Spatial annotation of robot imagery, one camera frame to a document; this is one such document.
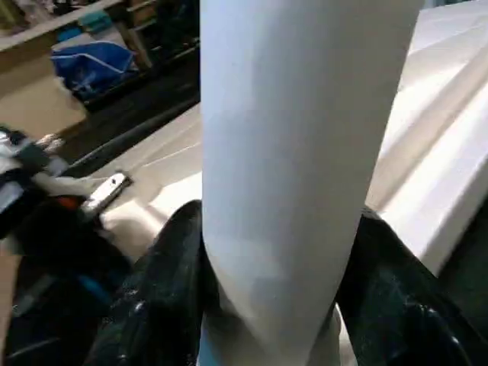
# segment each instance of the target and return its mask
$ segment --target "pvc pipe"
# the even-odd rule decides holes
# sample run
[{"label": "pvc pipe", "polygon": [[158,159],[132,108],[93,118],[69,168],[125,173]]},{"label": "pvc pipe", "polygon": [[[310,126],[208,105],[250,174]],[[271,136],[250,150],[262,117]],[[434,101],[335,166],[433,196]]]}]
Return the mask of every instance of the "pvc pipe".
[{"label": "pvc pipe", "polygon": [[202,3],[204,241],[242,320],[213,328],[223,339],[213,347],[218,362],[310,360],[421,6]]}]

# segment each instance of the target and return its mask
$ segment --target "black plastic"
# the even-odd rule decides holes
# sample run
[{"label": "black plastic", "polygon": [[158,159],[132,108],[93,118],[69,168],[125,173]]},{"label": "black plastic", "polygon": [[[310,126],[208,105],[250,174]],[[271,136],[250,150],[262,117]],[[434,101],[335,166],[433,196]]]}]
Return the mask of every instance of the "black plastic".
[{"label": "black plastic", "polygon": [[370,210],[363,212],[337,300],[359,366],[487,363],[486,341]]},{"label": "black plastic", "polygon": [[488,197],[438,275],[442,289],[488,339]]},{"label": "black plastic", "polygon": [[23,169],[0,174],[0,239],[16,227],[40,202],[47,192],[31,180]]},{"label": "black plastic", "polygon": [[85,366],[195,365],[214,286],[201,239],[201,203],[192,201],[171,217],[136,263]]},{"label": "black plastic", "polygon": [[45,199],[11,231],[24,257],[5,366],[81,365],[115,291],[130,273],[129,261],[100,235],[98,219],[86,222],[76,205],[63,206],[59,199]]}]

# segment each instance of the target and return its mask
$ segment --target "white pipe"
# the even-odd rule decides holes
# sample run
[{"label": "white pipe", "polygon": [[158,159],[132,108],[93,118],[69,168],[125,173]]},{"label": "white pipe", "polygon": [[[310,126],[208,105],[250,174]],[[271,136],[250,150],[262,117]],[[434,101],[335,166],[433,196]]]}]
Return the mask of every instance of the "white pipe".
[{"label": "white pipe", "polygon": [[204,240],[245,325],[222,364],[310,359],[421,5],[203,1]]}]

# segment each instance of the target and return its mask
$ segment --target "wooden shelf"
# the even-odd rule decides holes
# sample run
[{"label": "wooden shelf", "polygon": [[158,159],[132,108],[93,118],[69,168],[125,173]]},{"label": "wooden shelf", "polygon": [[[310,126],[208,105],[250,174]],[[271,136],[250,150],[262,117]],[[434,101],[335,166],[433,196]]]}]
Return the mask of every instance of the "wooden shelf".
[{"label": "wooden shelf", "polygon": [[43,34],[55,31],[67,24],[73,23],[80,19],[81,17],[92,13],[93,11],[100,11],[106,8],[110,8],[117,3],[122,2],[122,0],[99,0],[96,3],[85,6],[84,8],[72,11],[71,13],[62,15],[60,17],[51,19],[44,23],[38,24],[31,29],[24,30],[18,34],[8,37],[0,37],[0,52],[6,51],[12,47],[16,47],[20,44],[33,40],[34,38],[40,37]]}]

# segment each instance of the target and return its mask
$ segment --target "shelf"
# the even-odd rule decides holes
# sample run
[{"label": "shelf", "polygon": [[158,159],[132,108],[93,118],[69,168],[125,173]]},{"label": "shelf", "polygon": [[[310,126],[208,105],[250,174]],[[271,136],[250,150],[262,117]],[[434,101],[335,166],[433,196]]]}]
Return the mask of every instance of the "shelf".
[{"label": "shelf", "polygon": [[6,51],[12,47],[18,46],[29,40],[40,37],[43,34],[55,31],[67,24],[73,23],[80,19],[81,17],[92,13],[94,11],[100,11],[106,8],[110,8],[117,3],[122,2],[122,0],[99,0],[96,3],[85,6],[84,8],[72,11],[71,13],[62,15],[60,17],[51,19],[50,21],[45,21],[44,23],[38,24],[31,29],[24,30],[18,34],[8,37],[0,37],[0,52]]}]

